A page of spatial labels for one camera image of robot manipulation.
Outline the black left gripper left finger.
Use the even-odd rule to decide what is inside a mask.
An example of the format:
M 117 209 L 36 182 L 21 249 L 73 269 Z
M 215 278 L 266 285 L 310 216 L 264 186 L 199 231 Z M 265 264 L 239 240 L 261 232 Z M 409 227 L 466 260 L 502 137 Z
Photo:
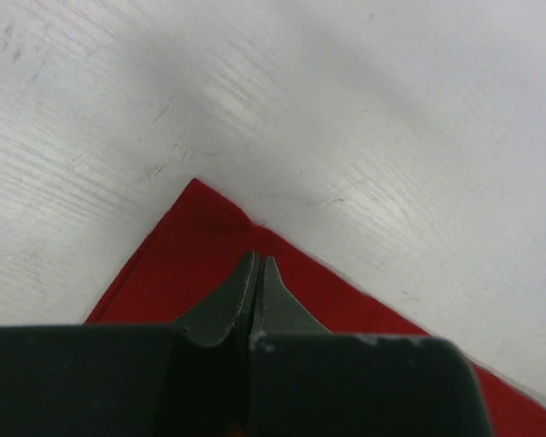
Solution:
M 240 343 L 252 324 L 260 257 L 245 253 L 225 281 L 173 321 L 177 332 L 207 349 L 229 338 Z

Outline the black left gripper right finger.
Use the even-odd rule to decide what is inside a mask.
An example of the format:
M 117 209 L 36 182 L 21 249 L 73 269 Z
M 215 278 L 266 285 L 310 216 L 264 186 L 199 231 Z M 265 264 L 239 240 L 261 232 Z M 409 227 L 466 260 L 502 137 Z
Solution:
M 276 260 L 261 262 L 250 339 L 259 335 L 325 335 L 330 331 L 286 287 Z

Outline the red t shirt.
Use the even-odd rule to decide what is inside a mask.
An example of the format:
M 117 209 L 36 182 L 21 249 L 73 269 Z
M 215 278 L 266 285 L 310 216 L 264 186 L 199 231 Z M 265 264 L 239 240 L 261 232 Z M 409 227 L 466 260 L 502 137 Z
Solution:
M 166 322 L 184 313 L 255 250 L 275 258 L 288 289 L 327 328 L 421 334 L 422 328 L 254 223 L 192 179 L 88 316 L 90 322 Z

